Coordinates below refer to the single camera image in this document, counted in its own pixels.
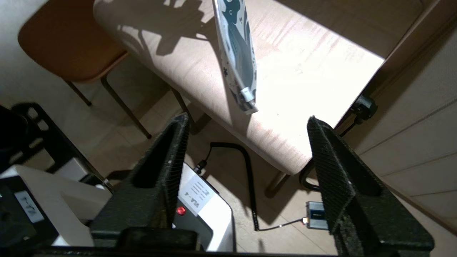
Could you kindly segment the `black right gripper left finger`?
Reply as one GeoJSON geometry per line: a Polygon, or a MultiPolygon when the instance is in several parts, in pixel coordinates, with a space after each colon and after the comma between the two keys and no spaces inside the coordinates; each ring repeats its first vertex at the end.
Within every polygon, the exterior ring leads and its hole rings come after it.
{"type": "Polygon", "coordinates": [[[170,228],[189,136],[189,116],[173,118],[90,225],[96,247],[114,247],[125,229],[170,228]]]}

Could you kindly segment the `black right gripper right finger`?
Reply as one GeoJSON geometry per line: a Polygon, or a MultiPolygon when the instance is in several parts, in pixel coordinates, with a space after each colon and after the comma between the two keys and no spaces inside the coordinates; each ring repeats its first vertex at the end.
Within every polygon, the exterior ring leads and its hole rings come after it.
{"type": "Polygon", "coordinates": [[[328,230],[340,257],[429,257],[434,239],[326,122],[307,122],[328,230]]]}

